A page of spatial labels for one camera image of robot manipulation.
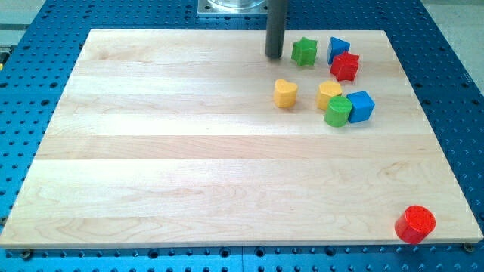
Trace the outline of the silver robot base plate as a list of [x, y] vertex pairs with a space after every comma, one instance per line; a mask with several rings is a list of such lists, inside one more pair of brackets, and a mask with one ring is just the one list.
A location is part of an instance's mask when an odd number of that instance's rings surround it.
[[198, 14], [265, 14], [266, 0], [197, 0]]

